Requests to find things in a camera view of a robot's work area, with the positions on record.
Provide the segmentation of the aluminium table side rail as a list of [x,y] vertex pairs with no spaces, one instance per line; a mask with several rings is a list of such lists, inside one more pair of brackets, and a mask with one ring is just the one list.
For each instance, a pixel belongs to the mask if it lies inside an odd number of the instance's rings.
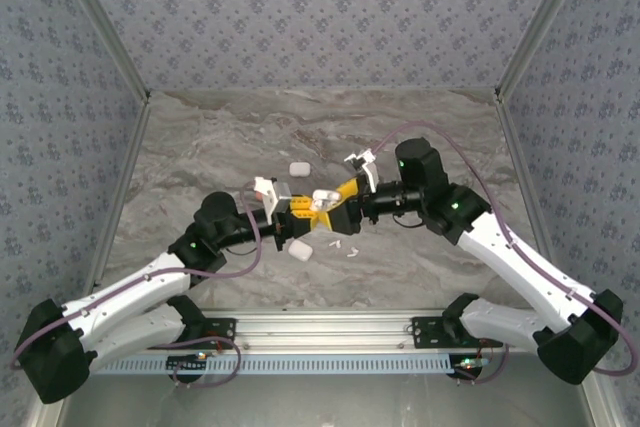
[[96,250],[94,252],[88,277],[83,287],[84,294],[91,294],[96,286],[99,286],[106,268],[107,261],[115,239],[119,225],[122,209],[125,204],[125,197],[131,182],[137,158],[140,152],[145,130],[150,116],[149,99],[146,98],[141,103],[139,114],[136,118],[135,127],[130,138],[124,163],[115,186],[109,209],[106,214],[106,222],[101,230]]
[[551,238],[544,222],[543,212],[535,192],[534,183],[529,172],[515,124],[509,109],[500,96],[496,97],[496,108],[509,149],[515,172],[520,184],[524,205],[532,228],[533,236],[540,254],[549,262],[555,261]]

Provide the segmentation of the aluminium lower frame bar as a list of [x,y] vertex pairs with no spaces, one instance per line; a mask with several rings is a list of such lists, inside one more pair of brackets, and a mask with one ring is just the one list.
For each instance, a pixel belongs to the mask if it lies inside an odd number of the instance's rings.
[[627,427],[612,381],[591,373],[582,383],[595,427]]
[[43,404],[35,399],[29,408],[23,427],[58,427],[65,401]]

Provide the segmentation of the aluminium frame post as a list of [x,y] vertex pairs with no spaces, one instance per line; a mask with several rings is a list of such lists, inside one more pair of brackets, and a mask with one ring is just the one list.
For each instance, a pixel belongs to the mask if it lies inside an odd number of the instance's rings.
[[146,101],[148,90],[145,83],[100,0],[78,1],[127,86],[139,100]]
[[540,0],[496,86],[495,94],[499,103],[505,104],[515,91],[565,1]]

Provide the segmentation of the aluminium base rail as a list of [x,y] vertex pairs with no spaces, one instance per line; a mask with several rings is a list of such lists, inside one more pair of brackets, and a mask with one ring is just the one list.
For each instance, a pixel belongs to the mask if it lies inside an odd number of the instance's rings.
[[400,354],[412,351],[411,320],[439,309],[206,309],[233,318],[246,354]]

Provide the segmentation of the grey metal lower panel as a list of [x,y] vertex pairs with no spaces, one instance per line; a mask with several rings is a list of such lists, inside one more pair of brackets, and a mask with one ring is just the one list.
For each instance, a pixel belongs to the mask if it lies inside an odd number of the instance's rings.
[[515,354],[482,385],[445,375],[239,376],[177,389],[165,376],[100,375],[59,427],[595,427],[581,388]]

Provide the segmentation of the black controller board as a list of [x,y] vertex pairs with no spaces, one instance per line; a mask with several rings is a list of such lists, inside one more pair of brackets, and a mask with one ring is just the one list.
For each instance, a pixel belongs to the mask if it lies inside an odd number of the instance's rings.
[[450,363],[453,369],[450,377],[460,381],[475,382],[483,368],[489,364],[489,360],[479,356],[451,355]]
[[207,367],[206,358],[197,354],[172,355],[165,361],[169,377],[177,383],[191,384],[199,380]]

